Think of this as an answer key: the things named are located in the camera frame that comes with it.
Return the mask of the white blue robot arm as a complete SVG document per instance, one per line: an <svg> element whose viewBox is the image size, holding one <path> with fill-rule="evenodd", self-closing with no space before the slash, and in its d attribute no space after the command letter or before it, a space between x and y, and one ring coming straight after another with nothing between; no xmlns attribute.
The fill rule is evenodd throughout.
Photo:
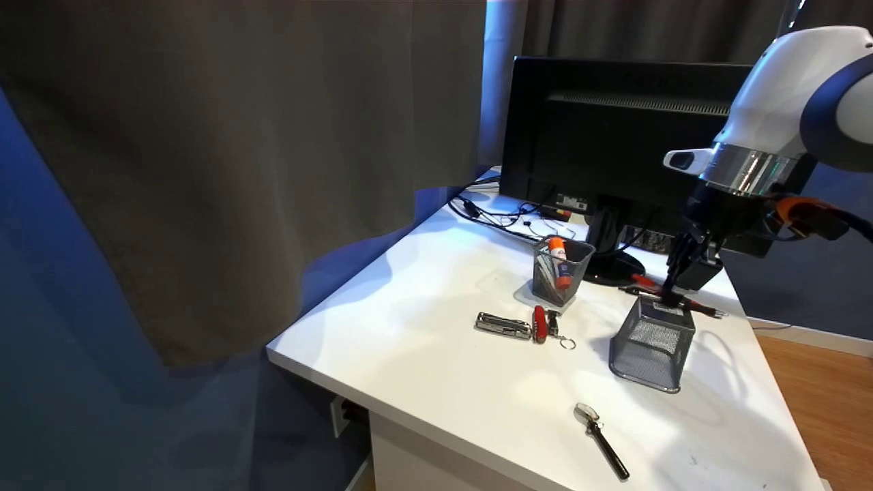
<svg viewBox="0 0 873 491"><path fill-rule="evenodd" d="M662 156L665 168L695 176L671 243L662 306L687 306L687 291L724 266L721 249L736 235L871 235L867 217L787 189L804 157L845 172L873 168L873 36L866 28L778 36L732 100L716 142Z"/></svg>

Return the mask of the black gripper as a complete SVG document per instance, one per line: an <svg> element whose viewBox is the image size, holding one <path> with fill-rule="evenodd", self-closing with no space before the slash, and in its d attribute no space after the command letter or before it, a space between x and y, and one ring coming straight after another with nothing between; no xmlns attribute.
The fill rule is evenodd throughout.
<svg viewBox="0 0 873 491"><path fill-rule="evenodd" d="M684 216L691 227L718 249L767 255L774 243L772 227L778 217L772 216L772 199L767 197L736 197L698 183L684 202ZM673 287L684 270L684 287L691 291L703 289L724 270L724 258L716 249L702 250L695 258L692 253L695 238L687 232L677 235L669 253L669 274L660 287L662 306L677 307L683 302Z"/></svg>

